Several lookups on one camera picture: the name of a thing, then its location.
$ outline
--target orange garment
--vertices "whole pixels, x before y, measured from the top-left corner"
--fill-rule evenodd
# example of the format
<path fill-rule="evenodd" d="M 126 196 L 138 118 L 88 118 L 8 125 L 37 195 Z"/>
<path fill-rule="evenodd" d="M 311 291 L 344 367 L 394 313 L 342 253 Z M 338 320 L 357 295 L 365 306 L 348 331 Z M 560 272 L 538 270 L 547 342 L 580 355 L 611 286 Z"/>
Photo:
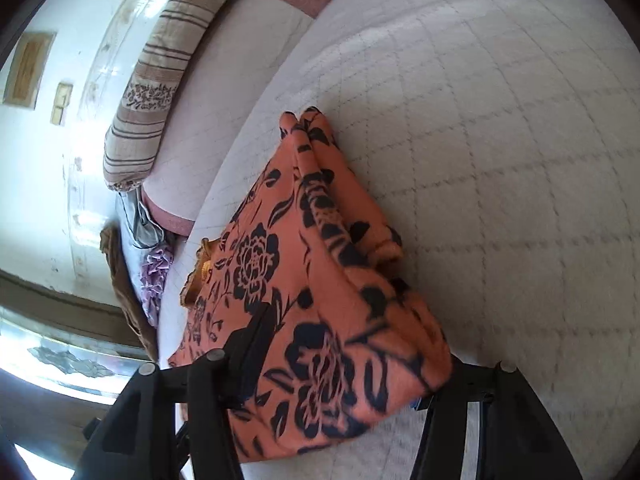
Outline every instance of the orange garment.
<path fill-rule="evenodd" d="M 254 394 L 230 410 L 242 462 L 358 436 L 451 373 L 424 301 L 375 270 L 401 258 L 402 241 L 347 167 L 324 115 L 308 108 L 298 121 L 286 112 L 280 131 L 280 146 L 213 249 L 170 359 L 189 364 L 221 348 L 261 304 L 274 309 Z"/>

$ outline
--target purple garment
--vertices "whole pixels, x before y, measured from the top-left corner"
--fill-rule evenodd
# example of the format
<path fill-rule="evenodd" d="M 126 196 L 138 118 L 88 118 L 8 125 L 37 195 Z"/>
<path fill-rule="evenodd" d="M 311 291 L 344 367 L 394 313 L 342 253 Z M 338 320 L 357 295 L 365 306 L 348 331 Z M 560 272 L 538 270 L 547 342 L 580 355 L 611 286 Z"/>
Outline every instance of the purple garment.
<path fill-rule="evenodd" d="M 153 249 L 142 264 L 140 281 L 142 282 L 142 309 L 149 324 L 157 328 L 160 313 L 160 300 L 169 267 L 174 261 L 174 253 L 168 244 L 160 244 Z"/>

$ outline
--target striped cushion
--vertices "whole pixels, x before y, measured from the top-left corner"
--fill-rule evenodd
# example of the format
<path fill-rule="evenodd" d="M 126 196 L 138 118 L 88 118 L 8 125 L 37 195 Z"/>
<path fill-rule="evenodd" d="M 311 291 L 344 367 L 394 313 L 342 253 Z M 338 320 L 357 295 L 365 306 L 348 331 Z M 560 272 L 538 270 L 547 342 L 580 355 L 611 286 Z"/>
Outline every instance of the striped cushion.
<path fill-rule="evenodd" d="M 225 0 L 169 0 L 124 92 L 104 144 L 104 177 L 130 190 L 151 171 L 174 94 Z"/>

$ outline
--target brown cloth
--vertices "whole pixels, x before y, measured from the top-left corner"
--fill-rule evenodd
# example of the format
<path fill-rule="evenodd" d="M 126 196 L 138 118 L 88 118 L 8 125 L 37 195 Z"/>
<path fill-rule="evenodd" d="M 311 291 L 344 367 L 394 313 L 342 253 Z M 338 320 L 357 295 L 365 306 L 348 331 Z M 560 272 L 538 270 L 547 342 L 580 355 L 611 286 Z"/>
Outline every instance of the brown cloth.
<path fill-rule="evenodd" d="M 158 341 L 156 329 L 149 325 L 142 305 L 133 291 L 127 264 L 122 254 L 120 244 L 120 230 L 115 225 L 109 225 L 100 232 L 100 250 L 107 257 L 107 263 L 111 269 L 111 284 L 120 303 L 127 324 L 136 333 L 146 353 L 158 362 Z"/>

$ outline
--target silver screw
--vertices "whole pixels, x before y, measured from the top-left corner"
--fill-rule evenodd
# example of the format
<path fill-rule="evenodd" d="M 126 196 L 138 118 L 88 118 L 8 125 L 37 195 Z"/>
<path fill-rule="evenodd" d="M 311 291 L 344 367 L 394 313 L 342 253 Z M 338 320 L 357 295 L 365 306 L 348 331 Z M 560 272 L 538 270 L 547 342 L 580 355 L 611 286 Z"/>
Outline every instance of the silver screw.
<path fill-rule="evenodd" d="M 511 361 L 500 361 L 500 370 L 502 370 L 503 372 L 513 374 L 517 369 L 518 367 Z"/>
<path fill-rule="evenodd" d="M 140 368 L 138 368 L 138 373 L 140 375 L 151 375 L 156 371 L 156 365 L 153 363 L 144 363 Z"/>
<path fill-rule="evenodd" d="M 209 350 L 207 352 L 207 360 L 209 361 L 220 361 L 220 359 L 225 358 L 225 351 L 222 348 L 214 348 L 213 350 Z"/>

